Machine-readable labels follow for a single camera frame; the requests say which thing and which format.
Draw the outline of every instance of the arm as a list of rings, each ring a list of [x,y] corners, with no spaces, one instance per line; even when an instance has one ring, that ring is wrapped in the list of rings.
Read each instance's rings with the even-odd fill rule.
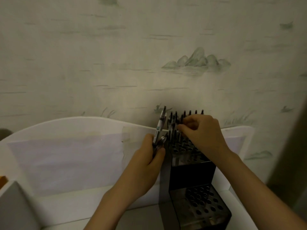
[[[165,149],[153,157],[153,135],[147,134],[115,185],[102,197],[84,230],[113,230],[125,210],[155,184]]]
[[[259,230],[307,229],[307,224],[228,148],[218,120],[191,115],[178,128],[225,175]]]

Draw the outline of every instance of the person's right hand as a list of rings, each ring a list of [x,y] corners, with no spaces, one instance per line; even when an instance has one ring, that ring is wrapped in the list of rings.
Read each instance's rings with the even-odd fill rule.
[[[219,121],[210,115],[190,115],[178,125],[193,144],[213,163],[221,158],[223,153],[230,152],[222,135]]]

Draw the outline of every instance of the forearm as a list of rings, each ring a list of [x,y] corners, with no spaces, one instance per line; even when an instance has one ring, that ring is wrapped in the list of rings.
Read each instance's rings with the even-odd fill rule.
[[[233,152],[216,162],[259,230],[307,229],[284,204]]]
[[[101,199],[84,230],[114,230],[128,206],[119,191],[110,189]]]

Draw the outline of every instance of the painted wall mural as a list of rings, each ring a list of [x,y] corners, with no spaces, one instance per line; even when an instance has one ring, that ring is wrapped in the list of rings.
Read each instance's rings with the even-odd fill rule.
[[[265,181],[307,96],[306,21],[307,0],[0,0],[0,128],[204,109],[255,128]]]

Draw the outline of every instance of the hand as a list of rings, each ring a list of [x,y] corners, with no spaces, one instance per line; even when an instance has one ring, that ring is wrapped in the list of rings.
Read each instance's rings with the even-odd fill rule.
[[[222,154],[231,152],[222,135],[219,121],[210,115],[190,115],[183,119],[183,124],[178,125],[193,144],[216,163]]]
[[[165,149],[161,148],[153,158],[153,137],[151,134],[144,137],[142,146],[111,189],[123,197],[127,207],[148,192],[160,173]]]

